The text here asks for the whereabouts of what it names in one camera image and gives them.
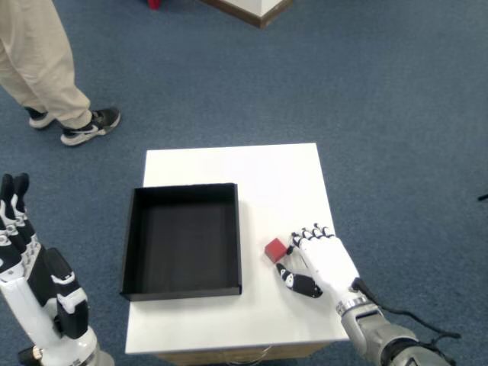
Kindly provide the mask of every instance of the black box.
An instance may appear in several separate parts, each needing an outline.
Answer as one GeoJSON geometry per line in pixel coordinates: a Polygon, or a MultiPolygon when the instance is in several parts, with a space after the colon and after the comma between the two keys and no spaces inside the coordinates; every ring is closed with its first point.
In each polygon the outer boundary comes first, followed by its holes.
{"type": "Polygon", "coordinates": [[[134,189],[120,294],[241,294],[238,202],[233,183],[134,189]]]}

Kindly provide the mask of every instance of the wooden base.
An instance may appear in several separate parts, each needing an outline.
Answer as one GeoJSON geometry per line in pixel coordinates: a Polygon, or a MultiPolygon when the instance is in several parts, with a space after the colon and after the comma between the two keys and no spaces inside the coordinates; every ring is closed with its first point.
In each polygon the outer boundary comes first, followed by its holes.
{"type": "Polygon", "coordinates": [[[201,1],[204,2],[205,4],[214,6],[215,8],[223,11],[224,13],[233,15],[234,17],[239,18],[242,21],[245,21],[246,23],[249,23],[261,29],[266,27],[268,24],[270,24],[271,21],[278,16],[278,14],[280,14],[282,11],[290,7],[293,2],[293,0],[282,0],[273,9],[271,9],[262,17],[260,17],[256,14],[253,14],[249,11],[246,11],[228,2],[225,2],[224,0],[201,0],[201,1]]]}
{"type": "Polygon", "coordinates": [[[208,352],[166,353],[157,357],[178,366],[198,364],[225,364],[230,362],[253,362],[282,358],[303,358],[326,347],[329,343],[305,345],[276,345],[270,348],[238,348],[208,352]]]}

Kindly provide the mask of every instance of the white shoe sole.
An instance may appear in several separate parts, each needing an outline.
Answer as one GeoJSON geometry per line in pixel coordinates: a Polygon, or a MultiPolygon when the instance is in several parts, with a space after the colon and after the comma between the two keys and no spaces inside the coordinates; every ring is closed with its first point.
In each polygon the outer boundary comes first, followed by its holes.
{"type": "Polygon", "coordinates": [[[33,120],[32,118],[29,118],[29,126],[35,128],[36,130],[42,130],[43,128],[49,126],[50,123],[53,122],[55,119],[56,118],[54,118],[50,114],[47,114],[45,118],[42,118],[40,120],[33,120]]]}
{"type": "Polygon", "coordinates": [[[61,142],[67,146],[76,146],[76,145],[79,145],[80,143],[85,143],[85,142],[91,140],[92,138],[94,138],[96,136],[104,136],[107,133],[111,132],[115,127],[117,127],[117,125],[120,122],[120,116],[121,116],[121,114],[119,113],[115,122],[113,122],[110,126],[105,127],[102,130],[98,130],[95,133],[87,133],[87,134],[80,133],[78,136],[70,137],[70,138],[68,138],[68,137],[64,136],[64,134],[62,134],[61,135],[61,142]]]}

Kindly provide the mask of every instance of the black cable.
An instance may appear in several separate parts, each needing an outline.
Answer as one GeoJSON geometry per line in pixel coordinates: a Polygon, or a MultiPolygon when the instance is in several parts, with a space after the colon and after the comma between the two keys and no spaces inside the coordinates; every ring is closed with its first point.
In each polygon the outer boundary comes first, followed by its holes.
{"type": "Polygon", "coordinates": [[[425,328],[428,328],[430,330],[433,330],[434,332],[438,333],[440,336],[435,339],[435,341],[432,341],[432,344],[435,346],[435,343],[438,342],[441,338],[449,337],[449,338],[454,338],[454,339],[459,339],[461,337],[461,334],[456,333],[456,332],[446,332],[443,329],[440,329],[436,326],[433,326],[430,323],[427,323],[425,320],[422,318],[418,317],[416,314],[408,311],[408,310],[398,310],[398,309],[392,309],[390,307],[384,306],[382,303],[380,303],[374,294],[370,291],[368,286],[364,283],[364,281],[360,278],[355,278],[352,282],[351,285],[353,290],[360,291],[362,292],[369,300],[377,304],[381,309],[386,310],[390,313],[397,314],[397,315],[404,315],[404,316],[409,316],[410,318],[414,319],[416,322],[422,324],[425,328]]]}

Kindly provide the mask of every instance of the blue carpet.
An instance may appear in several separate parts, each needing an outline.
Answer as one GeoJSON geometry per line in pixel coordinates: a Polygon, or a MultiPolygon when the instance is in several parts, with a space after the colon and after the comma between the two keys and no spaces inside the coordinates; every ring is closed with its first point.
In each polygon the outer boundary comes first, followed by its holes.
{"type": "MultiPolygon", "coordinates": [[[[488,193],[485,1],[296,0],[265,30],[194,0],[56,6],[79,87],[124,120],[69,149],[59,128],[29,128],[1,90],[0,170],[30,173],[39,237],[72,264],[118,366],[162,364],[124,354],[118,294],[145,151],[301,142],[318,143],[337,233],[371,288],[461,332],[441,341],[458,364],[486,364],[488,202],[476,201],[488,193]]],[[[12,366],[29,342],[3,300],[0,324],[0,364],[12,366]]],[[[343,342],[264,364],[367,363],[343,342]]]]}

